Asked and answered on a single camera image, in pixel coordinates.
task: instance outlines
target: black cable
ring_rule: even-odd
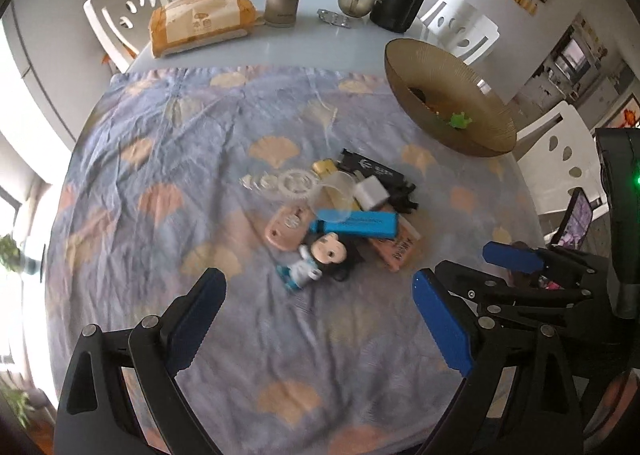
[[[596,435],[597,432],[599,432],[601,429],[603,429],[604,426],[607,424],[607,422],[609,422],[609,420],[613,417],[613,414],[618,409],[618,406],[620,405],[620,402],[622,401],[622,396],[625,393],[626,385],[628,385],[628,383],[629,383],[629,377],[631,375],[631,369],[626,369],[626,371],[624,371],[622,374],[624,376],[623,380],[622,380],[622,384],[620,384],[620,388],[618,389],[618,393],[616,394],[616,399],[613,402],[613,404],[611,406],[611,409],[607,412],[605,418],[602,421],[600,421],[600,423],[596,427],[592,428],[590,430],[590,432],[582,434],[582,438],[584,440],[590,439],[591,437]]]

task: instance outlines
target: doll face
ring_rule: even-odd
[[[342,263],[347,258],[347,248],[338,240],[338,235],[329,233],[311,245],[311,254],[324,265]]]

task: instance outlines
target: blue gripper pad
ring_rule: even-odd
[[[542,271],[545,267],[545,261],[533,249],[518,249],[498,242],[488,242],[482,248],[482,257],[486,263],[526,275]]]
[[[207,269],[191,290],[169,305],[161,318],[164,365],[172,376],[189,368],[226,297],[222,271]]]
[[[462,299],[450,295],[431,269],[415,273],[414,302],[447,366],[467,377],[479,341],[471,309]]]

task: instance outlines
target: orange tissue package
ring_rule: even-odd
[[[176,0],[151,15],[152,53],[159,58],[246,36],[257,18],[249,0]]]

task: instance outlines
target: green toy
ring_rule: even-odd
[[[462,112],[461,114],[452,114],[449,126],[459,130],[466,130],[466,127],[468,127],[473,121],[474,120],[472,118],[465,117],[465,112]]]

